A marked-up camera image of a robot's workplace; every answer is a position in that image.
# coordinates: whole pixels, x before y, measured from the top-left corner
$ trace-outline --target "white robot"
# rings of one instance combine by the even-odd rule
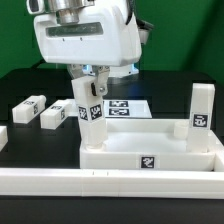
[[[27,8],[40,14],[34,28],[45,61],[67,64],[74,78],[85,147],[102,149],[107,138],[102,96],[110,67],[113,76],[129,74],[153,25],[136,20],[130,0],[27,0]],[[83,65],[95,76],[84,76]]]

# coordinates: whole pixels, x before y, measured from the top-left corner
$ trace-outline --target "white rectangular block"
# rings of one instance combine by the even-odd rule
[[[91,149],[101,148],[107,139],[103,98],[96,96],[95,81],[96,77],[90,76],[72,81],[81,137],[83,143]]]
[[[194,84],[191,100],[188,152],[207,152],[215,95],[213,84]]]
[[[12,109],[14,123],[29,123],[45,109],[45,96],[31,96]]]
[[[4,148],[8,142],[7,128],[0,126],[0,151]]]
[[[72,102],[58,100],[40,115],[41,128],[55,130],[69,116]]]

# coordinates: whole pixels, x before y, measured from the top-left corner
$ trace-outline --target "black tabletop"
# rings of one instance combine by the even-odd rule
[[[224,140],[224,87],[197,72],[142,71],[138,80],[109,85],[106,99],[147,100],[152,117],[188,118],[192,84],[214,83],[212,129]],[[0,79],[0,125],[9,142],[0,167],[79,168],[77,118],[55,131],[41,130],[39,116],[28,125],[12,122],[12,108],[31,95],[45,95],[46,107],[73,98],[66,70],[18,69]],[[0,197],[2,223],[222,223],[223,200],[153,198]]]

